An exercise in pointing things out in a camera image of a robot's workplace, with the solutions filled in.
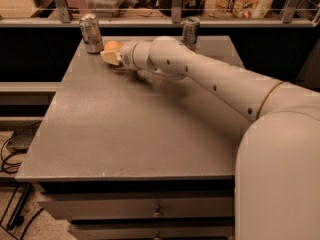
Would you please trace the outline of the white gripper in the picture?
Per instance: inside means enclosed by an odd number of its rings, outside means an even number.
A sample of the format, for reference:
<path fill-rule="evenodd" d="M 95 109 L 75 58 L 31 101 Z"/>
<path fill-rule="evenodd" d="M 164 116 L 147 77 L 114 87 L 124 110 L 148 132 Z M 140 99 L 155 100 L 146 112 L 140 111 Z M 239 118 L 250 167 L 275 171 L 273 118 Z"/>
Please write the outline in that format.
<path fill-rule="evenodd" d="M 104 50 L 100 52 L 100 55 L 104 62 L 119 66 L 122 62 L 123 66 L 129 69 L 136 70 L 137 67 L 134 63 L 133 55 L 134 49 L 137 46 L 137 40 L 131 40 L 125 42 L 119 50 Z"/>

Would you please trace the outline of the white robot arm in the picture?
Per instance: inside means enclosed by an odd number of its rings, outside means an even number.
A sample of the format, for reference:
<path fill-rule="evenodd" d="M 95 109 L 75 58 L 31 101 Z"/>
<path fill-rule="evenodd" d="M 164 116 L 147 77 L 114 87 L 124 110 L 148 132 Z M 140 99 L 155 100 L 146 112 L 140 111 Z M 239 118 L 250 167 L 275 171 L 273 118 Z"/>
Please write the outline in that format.
<path fill-rule="evenodd" d="M 320 95 L 157 37 L 109 41 L 105 62 L 189 78 L 243 130 L 235 158 L 235 240 L 320 240 Z"/>

